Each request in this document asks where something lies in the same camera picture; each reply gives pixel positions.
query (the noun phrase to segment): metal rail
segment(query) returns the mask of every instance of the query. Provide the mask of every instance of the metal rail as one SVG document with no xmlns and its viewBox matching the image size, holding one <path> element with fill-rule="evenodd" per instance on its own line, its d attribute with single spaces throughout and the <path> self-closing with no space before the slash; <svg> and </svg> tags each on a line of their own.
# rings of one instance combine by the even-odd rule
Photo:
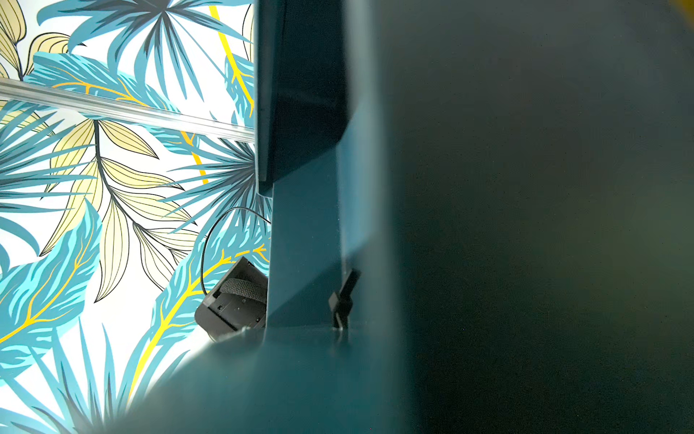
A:
<svg viewBox="0 0 694 434">
<path fill-rule="evenodd" d="M 56 108 L 68 108 L 85 115 L 105 116 L 125 122 L 255 143 L 253 128 L 225 124 L 158 108 L 137 106 L 93 95 L 33 85 L 9 78 L 0 78 L 0 98 L 16 99 Z"/>
</svg>

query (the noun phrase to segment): tropical leaf wallpaper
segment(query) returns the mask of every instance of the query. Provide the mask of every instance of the tropical leaf wallpaper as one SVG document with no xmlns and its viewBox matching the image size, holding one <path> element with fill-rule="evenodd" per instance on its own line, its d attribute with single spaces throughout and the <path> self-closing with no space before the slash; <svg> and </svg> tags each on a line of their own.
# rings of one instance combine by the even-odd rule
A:
<svg viewBox="0 0 694 434">
<path fill-rule="evenodd" d="M 253 127 L 249 3 L 0 0 L 0 76 Z M 254 213 L 210 232 L 271 218 L 254 153 L 0 99 L 1 432 L 97 431 L 210 342 L 201 277 L 269 271 Z"/>
</svg>

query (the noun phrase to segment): black clip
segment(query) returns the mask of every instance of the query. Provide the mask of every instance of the black clip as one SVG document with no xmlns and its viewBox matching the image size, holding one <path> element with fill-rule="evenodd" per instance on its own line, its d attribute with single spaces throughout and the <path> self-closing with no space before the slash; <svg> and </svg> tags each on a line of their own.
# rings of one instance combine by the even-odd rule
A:
<svg viewBox="0 0 694 434">
<path fill-rule="evenodd" d="M 339 294 L 333 292 L 328 303 L 330 304 L 330 311 L 332 312 L 332 326 L 339 328 L 340 330 L 347 328 L 349 312 L 352 310 L 352 290 L 357 285 L 357 280 L 359 280 L 359 273 L 357 270 L 353 269 L 350 271 L 347 280 L 342 284 Z"/>
</svg>

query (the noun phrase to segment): blue palm leaf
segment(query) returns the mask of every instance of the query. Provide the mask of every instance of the blue palm leaf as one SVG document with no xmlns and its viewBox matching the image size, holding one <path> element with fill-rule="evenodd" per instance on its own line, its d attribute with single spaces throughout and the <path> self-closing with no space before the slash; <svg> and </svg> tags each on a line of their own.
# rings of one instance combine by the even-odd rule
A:
<svg viewBox="0 0 694 434">
<path fill-rule="evenodd" d="M 27 83 L 178 112 L 151 86 L 138 84 L 128 74 L 111 74 L 98 60 L 74 54 L 36 53 L 34 65 L 34 71 L 25 78 Z"/>
<path fill-rule="evenodd" d="M 249 0 L 62 0 L 46 6 L 37 14 L 37 21 L 54 17 L 81 16 L 89 17 L 70 37 L 68 49 L 71 51 L 77 45 L 104 33 L 120 30 L 108 49 L 108 69 L 116 74 L 122 53 L 137 35 L 152 23 L 154 25 L 147 33 L 135 58 L 135 75 L 137 81 L 144 83 L 146 68 L 150 58 L 153 59 L 159 84 L 167 95 L 164 80 L 164 46 L 168 48 L 173 70 L 178 84 L 186 96 L 183 70 L 190 79 L 193 87 L 202 97 L 200 85 L 188 60 L 188 55 L 178 36 L 173 18 L 191 22 L 199 26 L 211 28 L 220 33 L 248 42 L 243 35 L 220 22 L 193 8 L 200 6 L 240 6 L 249 4 Z"/>
<path fill-rule="evenodd" d="M 150 360 L 155 361 L 155 349 L 159 347 L 154 357 L 163 357 L 171 345 L 185 339 L 196 327 L 195 310 L 204 297 L 200 286 L 204 241 L 203 236 L 198 236 L 193 251 L 181 261 L 168 286 L 156 299 L 150 329 L 143 336 L 147 346 L 141 347 L 138 344 L 124 374 L 124 378 L 130 378 L 130 394 L 135 391 L 134 385 L 138 384 L 140 378 L 143 378 L 140 385 L 146 385 L 144 379 L 149 373 L 145 367 Z M 260 227 L 221 225 L 210 234 L 205 252 L 205 286 L 213 287 L 240 256 L 245 256 L 267 274 L 269 255 L 269 233 L 262 231 Z"/>
<path fill-rule="evenodd" d="M 200 231 L 200 234 L 205 235 L 224 212 L 235 206 L 243 206 L 254 210 L 264 217 L 270 217 L 272 213 L 271 199 L 260 196 L 255 189 L 255 154 L 251 146 L 244 142 L 232 143 L 226 139 L 220 139 L 222 146 L 207 137 L 202 137 L 201 139 L 215 151 L 218 151 L 218 153 L 198 151 L 198 154 L 214 162 L 204 165 L 186 166 L 185 168 L 187 169 L 195 168 L 208 172 L 204 176 L 188 178 L 181 181 L 181 183 L 199 181 L 203 178 L 208 179 L 209 182 L 175 194 L 167 200 L 183 201 L 181 204 L 182 208 L 210 197 L 215 198 L 179 228 L 211 211 L 210 218 Z M 238 215 L 242 221 L 242 226 L 250 218 L 252 226 L 261 224 L 265 227 L 264 222 L 255 215 L 249 214 L 245 210 L 240 210 Z"/>
<path fill-rule="evenodd" d="M 9 113 L 14 113 L 13 119 L 7 124 L 0 126 L 0 212 L 56 211 L 54 209 L 7 202 L 4 199 L 21 199 L 33 196 L 31 193 L 13 191 L 17 189 L 91 178 L 91 176 L 84 175 L 55 175 L 55 172 L 59 172 L 59 169 L 25 170 L 27 167 L 37 162 L 42 162 L 64 154 L 64 151 L 59 151 L 35 156 L 35 154 L 41 153 L 47 147 L 53 146 L 58 140 L 71 131 L 71 128 L 66 128 L 60 133 L 54 134 L 53 130 L 60 122 L 47 125 L 42 130 L 35 131 L 35 127 L 43 125 L 45 121 L 49 120 L 52 113 L 47 116 L 38 117 L 35 121 L 24 124 L 27 119 L 34 115 L 34 111 L 38 108 L 39 106 L 36 105 L 9 101 L 0 110 L 0 119 L 4 118 Z M 57 195 L 69 194 L 71 193 L 58 193 Z M 16 235 L 31 246 L 37 255 L 39 254 L 36 239 L 22 227 L 22 225 L 0 216 L 0 229 Z M 9 255 L 7 251 L 0 246 L 0 273 L 6 273 L 9 267 Z"/>
<path fill-rule="evenodd" d="M 28 416 L 21 415 L 17 412 L 6 410 L 4 408 L 0 408 L 0 424 L 3 424 L 8 427 L 7 430 L 4 431 L 7 433 L 17 432 L 16 429 L 9 428 L 11 426 L 15 426 L 27 433 L 55 433 L 55 431 L 49 430 L 47 426 L 35 419 L 31 419 Z"/>
<path fill-rule="evenodd" d="M 255 99 L 255 77 L 253 75 L 253 63 L 242 58 L 241 56 L 234 55 L 234 59 L 236 60 L 236 65 L 239 67 L 241 73 L 245 74 L 243 80 L 246 90 L 248 90 L 251 98 Z M 226 91 L 234 100 L 234 104 L 236 105 L 236 113 L 244 120 L 244 125 L 254 127 L 255 111 L 253 110 L 251 102 L 244 94 L 244 90 L 241 87 L 241 81 L 238 79 L 238 77 L 234 76 L 234 71 L 229 63 L 229 59 L 226 60 L 224 65 L 224 83 L 226 84 Z"/>
<path fill-rule="evenodd" d="M 53 397 L 58 403 L 61 415 L 57 415 L 52 412 L 44 403 L 39 401 L 35 396 L 24 389 L 15 379 L 9 378 L 7 384 L 10 389 L 22 400 L 22 402 L 31 408 L 41 419 L 43 419 L 46 424 L 41 424 L 39 421 L 34 420 L 30 417 L 21 415 L 16 412 L 5 410 L 0 408 L 0 424 L 7 427 L 16 427 L 27 433 L 32 434 L 80 434 L 80 433 L 93 433 L 101 432 L 103 427 L 108 425 L 116 416 L 123 415 L 127 411 L 127 395 L 128 393 L 123 393 L 122 396 L 116 397 L 115 395 L 115 369 L 113 364 L 113 354 L 111 352 L 111 345 L 108 339 L 108 334 L 106 329 L 103 330 L 103 336 L 106 343 L 106 355 L 104 362 L 104 392 L 103 400 L 100 400 L 99 394 L 96 390 L 96 378 L 94 375 L 94 366 L 92 364 L 91 358 L 89 356 L 87 341 L 84 336 L 84 330 L 80 324 L 80 341 L 82 343 L 82 356 L 84 360 L 84 370 L 87 374 L 87 395 L 83 395 L 83 391 L 80 389 L 74 371 L 70 362 L 68 361 L 65 351 L 58 339 L 58 330 L 53 328 L 51 330 L 53 339 L 51 341 L 51 349 L 53 350 L 53 361 L 55 365 L 55 370 L 58 376 L 54 376 L 53 372 L 43 363 L 40 355 L 34 351 L 34 349 L 29 348 L 32 356 L 36 359 L 38 367 L 46 380 L 46 384 L 49 386 Z M 129 391 L 130 384 L 133 379 L 134 368 L 139 360 L 139 355 L 142 352 L 144 344 L 149 340 L 150 335 L 146 333 L 141 344 L 138 344 L 131 356 L 128 366 L 124 372 L 122 378 L 122 385 Z M 159 367 L 161 360 L 164 358 L 170 346 L 160 350 L 157 356 L 151 361 L 151 364 L 147 368 L 145 377 L 140 381 L 137 387 L 136 399 L 133 399 L 130 404 L 136 402 L 136 400 L 142 399 L 147 386 L 151 382 L 154 371 Z M 187 351 L 181 353 L 164 371 L 160 379 L 168 378 L 172 372 L 180 364 Z M 0 367 L 0 376 L 5 375 L 5 369 Z M 2 433 L 3 426 L 0 426 L 0 433 Z M 17 432 L 16 429 L 12 429 L 10 432 Z"/>
<path fill-rule="evenodd" d="M 68 328 L 82 312 L 85 288 L 99 266 L 101 236 L 99 215 L 87 207 L 82 222 L 49 255 L 2 275 L 0 380 L 14 378 L 31 366 L 35 362 L 31 351 L 46 353 L 57 336 L 52 330 Z"/>
</svg>

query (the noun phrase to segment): black cable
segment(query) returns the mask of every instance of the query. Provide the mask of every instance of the black cable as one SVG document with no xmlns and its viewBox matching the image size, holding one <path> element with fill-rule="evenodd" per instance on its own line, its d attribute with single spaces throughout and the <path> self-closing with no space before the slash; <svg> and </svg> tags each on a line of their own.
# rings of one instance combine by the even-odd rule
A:
<svg viewBox="0 0 694 434">
<path fill-rule="evenodd" d="M 205 238 L 205 243 L 203 244 L 203 255 L 200 258 L 200 286 L 203 288 L 203 293 L 204 295 L 207 295 L 208 292 L 205 290 L 205 251 L 208 249 L 208 241 L 210 241 L 210 235 L 214 232 L 214 228 L 217 227 L 219 222 L 229 213 L 232 212 L 233 210 L 246 210 L 246 211 L 251 211 L 253 214 L 257 215 L 261 219 L 263 219 L 267 224 L 272 224 L 268 219 L 265 217 L 261 216 L 254 210 L 251 210 L 250 208 L 246 208 L 245 206 L 233 206 L 229 208 L 228 210 L 224 211 L 222 215 L 217 218 L 217 221 L 212 225 L 212 228 L 210 229 L 210 232 L 208 233 L 208 236 Z"/>
</svg>

